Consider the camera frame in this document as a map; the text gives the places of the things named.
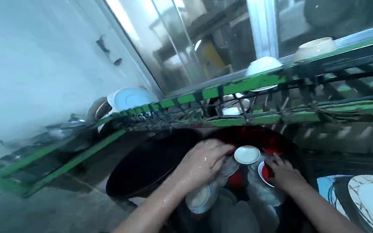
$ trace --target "hand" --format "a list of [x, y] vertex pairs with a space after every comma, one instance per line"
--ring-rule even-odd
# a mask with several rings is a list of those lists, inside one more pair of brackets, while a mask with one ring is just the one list
[[185, 194], [210, 181], [220, 170], [225, 154], [234, 146], [217, 139], [201, 141], [184, 157], [169, 179]]
[[288, 194], [309, 185], [299, 170], [294, 169], [289, 161], [282, 160], [276, 153], [273, 154], [273, 159], [268, 157], [264, 161], [274, 172], [274, 178], [271, 178], [274, 185]]

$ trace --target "dish rack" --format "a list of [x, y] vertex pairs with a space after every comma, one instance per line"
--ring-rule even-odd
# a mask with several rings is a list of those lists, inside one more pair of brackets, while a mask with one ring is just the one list
[[[252, 91], [271, 85], [277, 87]], [[224, 100], [226, 95], [233, 97]], [[245, 107], [243, 99], [250, 105]], [[240, 108], [242, 114], [223, 115], [223, 109], [231, 105]], [[0, 169], [0, 187], [29, 197], [127, 131], [354, 121], [373, 121], [373, 41], [113, 113], [85, 129], [107, 123], [116, 129], [113, 134], [34, 183], [13, 180], [13, 173], [66, 145], [73, 137], [36, 151]]]

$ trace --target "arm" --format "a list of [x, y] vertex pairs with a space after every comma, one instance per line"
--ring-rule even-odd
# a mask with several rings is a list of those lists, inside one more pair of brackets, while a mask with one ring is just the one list
[[265, 161], [274, 171], [273, 183], [288, 193], [320, 233], [363, 233], [302, 177], [290, 162], [273, 155]]
[[158, 232], [187, 193], [214, 177], [221, 168], [225, 153], [233, 148], [215, 139], [198, 143], [114, 233]]

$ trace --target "white wall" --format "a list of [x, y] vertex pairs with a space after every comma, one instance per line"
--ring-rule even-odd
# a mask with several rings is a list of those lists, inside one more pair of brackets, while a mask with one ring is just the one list
[[[94, 0], [0, 0], [0, 140], [34, 136], [122, 87], [159, 94], [110, 19]], [[0, 157], [11, 151], [0, 144]]]

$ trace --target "glass window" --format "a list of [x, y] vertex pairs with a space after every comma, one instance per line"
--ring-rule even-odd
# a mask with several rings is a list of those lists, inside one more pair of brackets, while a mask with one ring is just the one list
[[256, 59], [246, 0], [106, 0], [164, 94]]
[[276, 0], [279, 57], [308, 41], [373, 27], [373, 0]]

